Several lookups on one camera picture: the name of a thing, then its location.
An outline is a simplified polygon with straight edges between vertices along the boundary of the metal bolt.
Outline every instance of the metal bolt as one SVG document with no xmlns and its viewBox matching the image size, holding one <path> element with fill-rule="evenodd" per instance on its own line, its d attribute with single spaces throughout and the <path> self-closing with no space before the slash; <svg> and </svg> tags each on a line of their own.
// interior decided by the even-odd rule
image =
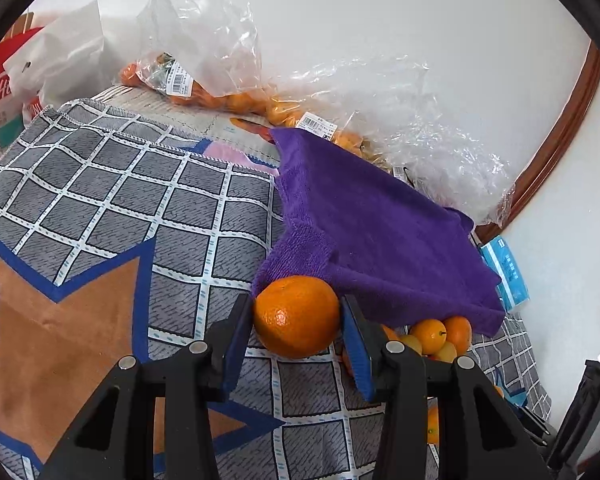
<svg viewBox="0 0 600 480">
<path fill-rule="evenodd" d="M 118 361 L 118 366 L 121 370 L 129 370 L 129 368 L 133 368 L 136 366 L 136 358 L 132 355 L 124 356 L 120 361 Z"/>
<path fill-rule="evenodd" d="M 388 341 L 384 347 L 392 354 L 401 354 L 404 352 L 404 345 L 400 341 Z"/>
<path fill-rule="evenodd" d="M 204 341 L 194 341 L 189 345 L 189 352 L 192 354 L 202 354 L 206 352 L 209 346 Z"/>
<path fill-rule="evenodd" d="M 464 368 L 464 370 L 471 370 L 475 366 L 475 362 L 470 357 L 462 355 L 458 358 L 458 366 Z"/>
</svg>

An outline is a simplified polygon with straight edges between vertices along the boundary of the barcode label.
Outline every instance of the barcode label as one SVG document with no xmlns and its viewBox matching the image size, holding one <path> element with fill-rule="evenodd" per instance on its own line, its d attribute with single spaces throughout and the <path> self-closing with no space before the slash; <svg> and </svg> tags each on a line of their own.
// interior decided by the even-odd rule
<svg viewBox="0 0 600 480">
<path fill-rule="evenodd" d="M 192 90 L 193 78 L 178 62 L 173 63 L 167 75 L 167 95 L 191 97 Z"/>
<path fill-rule="evenodd" d="M 307 130 L 318 137 L 331 140 L 331 137 L 333 137 L 333 133 L 338 128 L 338 125 L 330 123 L 329 121 L 325 121 L 322 117 L 318 117 L 315 114 L 305 112 L 302 116 L 302 119 L 300 119 L 298 124 L 296 124 L 296 128 L 302 128 L 303 130 Z"/>
</svg>

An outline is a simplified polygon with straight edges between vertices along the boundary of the white wall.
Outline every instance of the white wall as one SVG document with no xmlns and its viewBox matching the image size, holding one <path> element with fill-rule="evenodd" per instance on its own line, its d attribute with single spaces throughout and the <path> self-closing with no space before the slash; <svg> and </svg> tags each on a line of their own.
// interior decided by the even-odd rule
<svg viewBox="0 0 600 480">
<path fill-rule="evenodd" d="M 90 0 L 36 0 L 35 11 Z M 99 0 L 135 15 L 147 0 Z M 557 0 L 250 2 L 268 73 L 337 58 L 411 54 L 456 123 L 520 172 L 570 95 L 588 39 Z"/>
<path fill-rule="evenodd" d="M 564 158 L 504 232 L 531 299 L 521 306 L 558 426 L 585 359 L 600 354 L 600 86 Z M 583 458 L 600 447 L 600 428 Z"/>
</svg>

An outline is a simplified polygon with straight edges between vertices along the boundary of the grid pattern fabric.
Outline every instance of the grid pattern fabric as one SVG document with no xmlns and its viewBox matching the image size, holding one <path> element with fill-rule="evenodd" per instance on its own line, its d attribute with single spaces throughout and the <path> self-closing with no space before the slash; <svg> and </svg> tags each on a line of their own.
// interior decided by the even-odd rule
<svg viewBox="0 0 600 480">
<path fill-rule="evenodd" d="M 534 350 L 520 314 L 507 314 L 494 337 L 475 334 L 468 354 L 494 384 L 502 384 L 511 394 L 526 390 L 527 407 L 544 420 L 549 418 L 551 399 L 540 383 Z"/>
<path fill-rule="evenodd" d="M 119 108 L 71 102 L 41 113 L 0 160 L 0 240 L 56 285 L 157 237 L 151 359 L 226 318 L 283 232 L 272 177 L 179 149 L 198 141 Z M 507 318 L 501 332 L 477 336 L 470 352 L 492 378 L 502 368 L 507 387 L 531 380 L 542 408 L 549 401 L 522 322 Z M 362 399 L 341 354 L 336 341 L 291 361 L 251 335 L 231 399 L 285 424 L 218 455 L 222 479 L 370 480 L 384 406 Z M 3 444 L 0 460 L 14 479 L 38 476 L 28 457 Z M 429 446 L 427 479 L 437 476 Z"/>
</svg>

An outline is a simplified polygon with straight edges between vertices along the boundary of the purple microfiber cloth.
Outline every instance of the purple microfiber cloth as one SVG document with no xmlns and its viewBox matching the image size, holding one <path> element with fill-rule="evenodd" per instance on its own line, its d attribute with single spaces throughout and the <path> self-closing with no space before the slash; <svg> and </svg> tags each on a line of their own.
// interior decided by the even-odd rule
<svg viewBox="0 0 600 480">
<path fill-rule="evenodd" d="M 372 321 L 397 327 L 458 315 L 495 335 L 500 278 L 469 241 L 469 217 L 309 132 L 272 135 L 285 232 L 256 274 L 255 296 L 279 278 L 315 276 L 355 294 Z"/>
</svg>

